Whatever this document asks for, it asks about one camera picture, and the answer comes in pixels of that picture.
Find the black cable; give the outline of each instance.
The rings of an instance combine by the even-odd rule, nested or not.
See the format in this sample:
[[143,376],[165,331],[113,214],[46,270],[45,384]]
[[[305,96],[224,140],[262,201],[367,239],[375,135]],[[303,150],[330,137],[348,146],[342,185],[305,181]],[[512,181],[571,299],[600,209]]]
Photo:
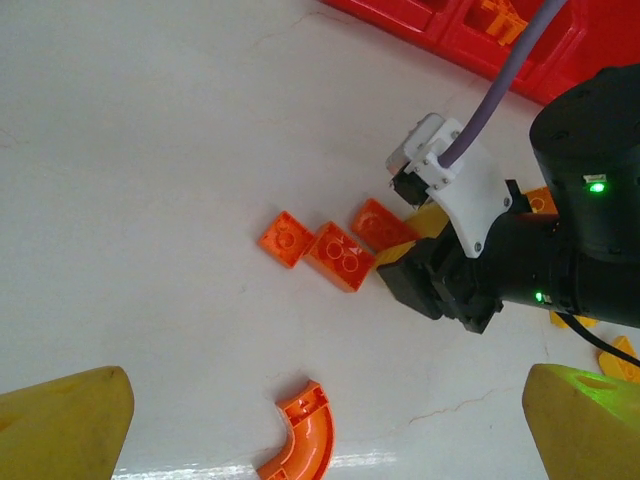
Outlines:
[[622,350],[618,350],[613,345],[609,345],[604,340],[596,337],[593,333],[591,333],[584,326],[582,326],[582,324],[578,321],[578,319],[573,315],[560,313],[560,312],[556,312],[556,313],[558,313],[558,316],[562,320],[564,320],[564,323],[566,323],[571,328],[571,330],[576,332],[578,335],[580,335],[582,338],[584,338],[587,342],[589,342],[594,347],[599,348],[604,352],[610,353],[614,357],[618,357],[620,360],[624,360],[625,362],[629,362],[631,365],[634,365],[640,368],[640,360],[632,357],[627,353],[624,353]]

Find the yellow block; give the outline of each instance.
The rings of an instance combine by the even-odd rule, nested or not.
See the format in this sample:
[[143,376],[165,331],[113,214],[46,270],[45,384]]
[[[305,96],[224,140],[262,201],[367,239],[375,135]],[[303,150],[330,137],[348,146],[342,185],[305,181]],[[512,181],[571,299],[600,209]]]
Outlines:
[[449,217],[437,203],[432,202],[420,207],[404,223],[418,232],[421,238],[436,238],[449,223]]
[[386,265],[393,263],[400,259],[405,253],[407,253],[416,244],[416,242],[407,242],[395,247],[387,248],[376,255],[376,263],[373,268],[378,268],[380,265]]
[[[593,328],[598,324],[598,320],[594,320],[593,318],[580,316],[576,316],[576,318],[578,319],[580,324],[586,328]],[[551,323],[553,323],[558,328],[569,328],[569,325],[564,323],[564,320],[562,320],[562,318],[560,318],[560,316],[556,312],[550,312],[549,319],[551,320]]]
[[[636,351],[631,345],[631,341],[624,335],[616,338],[612,344],[618,350],[628,353],[634,358],[638,358]],[[640,383],[640,368],[631,365],[629,362],[614,357],[610,353],[602,352],[598,357],[598,363],[605,375],[627,382]]]

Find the orange lego brick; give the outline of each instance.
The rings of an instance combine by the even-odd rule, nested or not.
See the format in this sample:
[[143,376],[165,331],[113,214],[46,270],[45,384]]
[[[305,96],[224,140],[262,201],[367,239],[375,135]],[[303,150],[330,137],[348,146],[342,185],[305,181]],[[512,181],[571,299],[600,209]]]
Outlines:
[[293,268],[313,242],[313,233],[289,212],[282,212],[258,244],[287,268]]
[[375,198],[368,199],[351,223],[351,231],[374,252],[381,252],[403,243],[419,240],[420,236]]
[[549,187],[537,188],[526,193],[533,213],[558,213]]
[[346,292],[357,292],[375,257],[335,223],[326,223],[309,247],[305,260]]
[[486,32],[496,37],[502,46],[513,43],[529,25],[529,22],[518,15],[509,0],[480,0],[480,8],[494,15]]
[[[624,335],[616,338],[612,344],[618,350],[638,358],[636,351],[631,345],[631,341]],[[605,375],[627,382],[640,383],[640,368],[631,365],[629,362],[614,357],[610,353],[602,352],[598,357],[598,363]]]

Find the black motor housing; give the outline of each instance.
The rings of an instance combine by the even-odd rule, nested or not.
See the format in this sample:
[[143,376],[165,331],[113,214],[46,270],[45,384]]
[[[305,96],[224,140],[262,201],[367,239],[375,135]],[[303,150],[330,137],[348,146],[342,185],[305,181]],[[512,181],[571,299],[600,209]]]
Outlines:
[[640,65],[607,68],[561,95],[530,138],[580,251],[640,263]]

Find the orange square block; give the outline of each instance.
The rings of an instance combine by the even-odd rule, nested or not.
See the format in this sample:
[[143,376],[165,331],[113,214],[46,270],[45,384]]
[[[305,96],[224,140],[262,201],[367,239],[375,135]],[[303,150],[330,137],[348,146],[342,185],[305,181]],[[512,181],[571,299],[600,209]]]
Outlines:
[[258,244],[287,268],[293,268],[313,242],[313,233],[289,212],[282,212]]
[[526,193],[533,213],[558,213],[549,187],[537,188]]
[[376,199],[365,202],[351,223],[351,231],[374,252],[420,240],[420,235]]

